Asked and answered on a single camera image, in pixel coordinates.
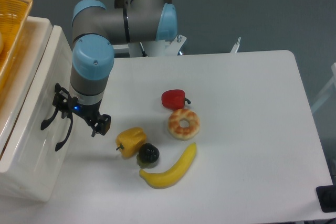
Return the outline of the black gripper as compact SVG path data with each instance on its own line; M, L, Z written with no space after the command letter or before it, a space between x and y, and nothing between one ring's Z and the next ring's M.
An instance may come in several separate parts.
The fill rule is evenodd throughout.
M101 101L92 105L83 105L78 102L77 97L71 97L70 93L59 83L55 84L55 95L52 102L55 107L52 118L61 112L61 118L72 119L72 113L82 118L86 124L92 127L92 137L96 134L105 136L110 129L111 116L99 113Z

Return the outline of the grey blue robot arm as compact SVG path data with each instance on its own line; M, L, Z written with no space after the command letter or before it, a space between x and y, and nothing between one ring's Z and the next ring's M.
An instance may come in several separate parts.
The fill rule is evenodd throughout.
M68 89L57 84L56 95L64 93L56 112L74 115L105 135L111 117L99 107L114 64L114 46L147 41L171 41L177 36L177 15L167 0L124 0L107 10L96 0L82 0L72 18L72 67Z

